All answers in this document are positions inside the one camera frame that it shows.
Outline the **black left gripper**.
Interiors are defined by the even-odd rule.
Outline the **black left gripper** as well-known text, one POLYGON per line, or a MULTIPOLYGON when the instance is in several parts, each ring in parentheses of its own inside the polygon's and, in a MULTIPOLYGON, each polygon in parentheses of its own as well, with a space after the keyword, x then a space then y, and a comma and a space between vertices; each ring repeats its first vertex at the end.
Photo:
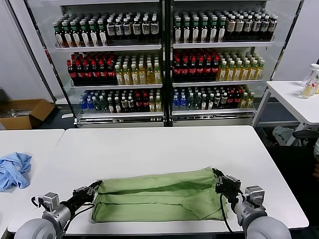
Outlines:
POLYGON ((92 203, 95 194, 98 192, 99 186, 103 183, 103 180, 98 180, 87 187, 81 187, 73 191, 73 195, 67 200, 70 209, 73 211, 78 210, 82 205, 86 203, 92 203))

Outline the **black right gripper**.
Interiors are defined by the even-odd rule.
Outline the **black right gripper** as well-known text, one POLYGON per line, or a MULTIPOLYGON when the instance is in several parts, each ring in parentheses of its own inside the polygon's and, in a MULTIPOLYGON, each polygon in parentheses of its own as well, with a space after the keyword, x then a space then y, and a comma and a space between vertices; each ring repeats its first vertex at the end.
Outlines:
POLYGON ((220 204, 222 204, 222 197, 227 199, 231 205, 236 205, 239 202, 237 198, 239 195, 243 197, 243 192, 240 190, 241 181, 233 176, 224 175, 222 171, 217 168, 212 168, 216 177, 215 192, 220 195, 220 204))

